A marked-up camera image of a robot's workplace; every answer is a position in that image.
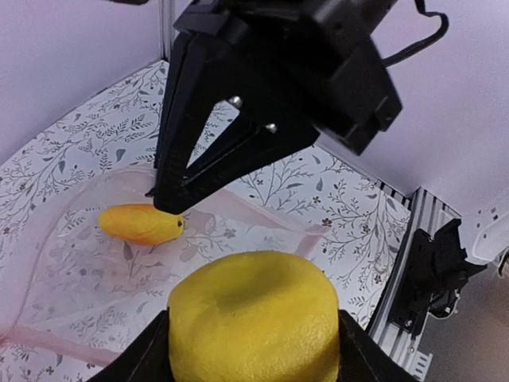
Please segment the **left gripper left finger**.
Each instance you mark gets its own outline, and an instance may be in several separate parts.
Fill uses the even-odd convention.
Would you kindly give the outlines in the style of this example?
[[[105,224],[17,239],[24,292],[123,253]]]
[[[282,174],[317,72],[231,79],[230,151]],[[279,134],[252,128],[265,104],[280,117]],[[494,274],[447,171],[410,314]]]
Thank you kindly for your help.
[[[163,310],[123,353],[88,381],[171,381],[168,335],[169,311]]]

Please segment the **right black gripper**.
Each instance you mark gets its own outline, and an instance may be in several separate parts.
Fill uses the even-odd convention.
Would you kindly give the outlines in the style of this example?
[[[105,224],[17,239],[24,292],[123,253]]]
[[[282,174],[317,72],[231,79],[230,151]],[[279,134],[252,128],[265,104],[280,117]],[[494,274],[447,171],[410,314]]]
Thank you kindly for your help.
[[[371,38],[393,5],[191,2],[173,24],[191,33],[177,37],[170,61],[154,206],[185,211],[314,144],[319,134],[298,111],[296,91],[319,130],[362,154],[402,110]],[[264,56],[238,49],[267,54],[292,85]]]

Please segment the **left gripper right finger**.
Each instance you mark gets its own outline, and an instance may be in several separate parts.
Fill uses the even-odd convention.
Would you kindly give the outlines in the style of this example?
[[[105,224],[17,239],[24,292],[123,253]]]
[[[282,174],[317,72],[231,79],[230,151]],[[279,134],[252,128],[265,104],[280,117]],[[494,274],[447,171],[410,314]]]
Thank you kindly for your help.
[[[415,382],[346,311],[338,311],[340,382]]]

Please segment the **clear zip top bag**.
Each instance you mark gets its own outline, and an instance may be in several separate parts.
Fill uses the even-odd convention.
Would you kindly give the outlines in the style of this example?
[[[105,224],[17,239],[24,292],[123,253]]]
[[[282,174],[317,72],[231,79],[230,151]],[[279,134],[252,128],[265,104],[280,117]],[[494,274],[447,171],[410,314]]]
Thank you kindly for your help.
[[[326,232],[222,189],[184,214],[175,240],[139,245],[105,234],[100,214],[144,203],[154,178],[147,166],[129,166],[34,209],[1,276],[3,345],[107,365],[197,268],[245,251],[307,257]]]

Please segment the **yellow lemon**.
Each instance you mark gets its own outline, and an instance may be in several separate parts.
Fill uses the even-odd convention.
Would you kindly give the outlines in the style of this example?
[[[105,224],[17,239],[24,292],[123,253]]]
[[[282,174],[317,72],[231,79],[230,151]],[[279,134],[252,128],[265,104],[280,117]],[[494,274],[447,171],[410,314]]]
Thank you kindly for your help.
[[[334,381],[339,299],[296,255],[229,255],[170,293],[169,361],[177,381]]]

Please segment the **orange yellow mango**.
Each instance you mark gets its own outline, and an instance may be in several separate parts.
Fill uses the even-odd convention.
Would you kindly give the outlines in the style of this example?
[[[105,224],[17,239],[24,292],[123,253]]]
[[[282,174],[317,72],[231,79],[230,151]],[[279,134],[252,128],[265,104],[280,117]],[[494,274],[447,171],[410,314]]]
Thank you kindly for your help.
[[[117,205],[99,216],[107,235],[139,245],[159,245],[177,239],[185,229],[184,217],[162,212],[149,204]]]

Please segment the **floral tablecloth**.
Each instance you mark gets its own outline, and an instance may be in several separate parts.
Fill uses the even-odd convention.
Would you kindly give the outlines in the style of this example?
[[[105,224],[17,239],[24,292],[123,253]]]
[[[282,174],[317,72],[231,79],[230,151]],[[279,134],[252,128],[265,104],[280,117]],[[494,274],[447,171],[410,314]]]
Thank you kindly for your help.
[[[184,215],[176,240],[106,235],[111,205],[146,202],[169,66],[99,93],[1,166],[1,378],[85,381],[123,351],[203,265],[237,252],[309,259],[341,307],[371,321],[410,218],[319,146],[232,182]]]

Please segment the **right aluminium frame post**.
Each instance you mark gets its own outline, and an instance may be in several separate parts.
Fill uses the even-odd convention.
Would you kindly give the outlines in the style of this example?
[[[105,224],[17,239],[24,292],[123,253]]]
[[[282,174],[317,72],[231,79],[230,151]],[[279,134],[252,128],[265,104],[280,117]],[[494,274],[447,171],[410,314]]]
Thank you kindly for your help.
[[[161,59],[169,62],[173,39],[175,20],[175,6],[172,0],[160,0],[159,6],[159,30]]]

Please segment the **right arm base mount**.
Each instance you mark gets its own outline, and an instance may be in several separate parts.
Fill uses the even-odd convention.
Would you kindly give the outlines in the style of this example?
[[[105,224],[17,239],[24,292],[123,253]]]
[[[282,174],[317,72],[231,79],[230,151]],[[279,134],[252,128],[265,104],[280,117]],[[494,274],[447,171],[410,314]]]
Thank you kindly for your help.
[[[441,300],[450,302],[469,279],[487,269],[468,262],[460,245],[460,219],[453,219],[433,236],[419,228],[414,232],[402,283],[390,311],[390,321],[415,339],[421,334],[430,308]]]

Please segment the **front aluminium rail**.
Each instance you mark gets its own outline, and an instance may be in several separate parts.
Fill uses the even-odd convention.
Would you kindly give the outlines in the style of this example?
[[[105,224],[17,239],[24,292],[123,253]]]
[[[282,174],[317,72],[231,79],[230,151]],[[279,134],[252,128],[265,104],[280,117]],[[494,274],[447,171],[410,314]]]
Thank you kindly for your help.
[[[379,305],[368,325],[368,333],[378,347],[415,380],[423,381],[433,359],[418,351],[427,320],[428,295],[417,291],[408,270],[417,261],[412,253],[414,233],[425,233],[428,247],[439,228],[460,215],[424,188],[405,199],[410,219],[401,239],[394,268]]]

